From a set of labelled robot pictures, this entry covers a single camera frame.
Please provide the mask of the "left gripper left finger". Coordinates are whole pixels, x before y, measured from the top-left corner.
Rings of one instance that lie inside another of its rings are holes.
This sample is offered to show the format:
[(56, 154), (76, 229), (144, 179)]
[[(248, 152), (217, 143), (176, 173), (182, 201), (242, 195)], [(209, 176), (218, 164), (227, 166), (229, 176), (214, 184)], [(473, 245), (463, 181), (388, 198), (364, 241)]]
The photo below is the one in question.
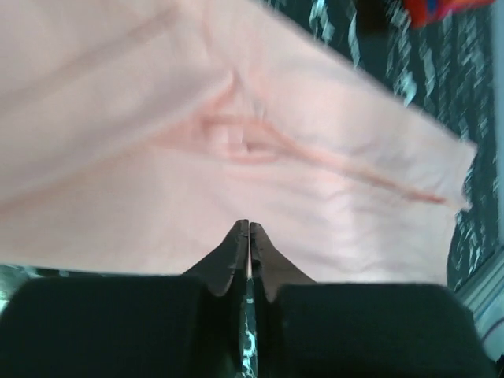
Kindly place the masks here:
[(234, 377), (248, 223), (175, 276), (39, 278), (1, 315), (4, 377)]

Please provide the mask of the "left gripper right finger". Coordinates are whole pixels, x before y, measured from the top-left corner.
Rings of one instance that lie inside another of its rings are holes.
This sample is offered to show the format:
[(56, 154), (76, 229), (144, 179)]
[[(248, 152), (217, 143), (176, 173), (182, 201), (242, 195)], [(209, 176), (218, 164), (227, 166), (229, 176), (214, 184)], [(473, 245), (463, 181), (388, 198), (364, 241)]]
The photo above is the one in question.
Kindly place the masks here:
[(250, 225), (260, 377), (496, 377), (473, 316), (426, 283), (316, 283)]

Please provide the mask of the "salmon pink t-shirt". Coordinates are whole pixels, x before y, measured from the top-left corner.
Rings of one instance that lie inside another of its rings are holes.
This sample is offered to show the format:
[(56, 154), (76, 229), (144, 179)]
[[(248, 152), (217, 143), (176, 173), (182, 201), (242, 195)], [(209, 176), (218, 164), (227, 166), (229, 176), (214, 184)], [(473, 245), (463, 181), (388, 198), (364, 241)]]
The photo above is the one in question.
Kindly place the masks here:
[(255, 1), (1, 4), (1, 261), (179, 273), (238, 219), (324, 282), (447, 283), (476, 154)]

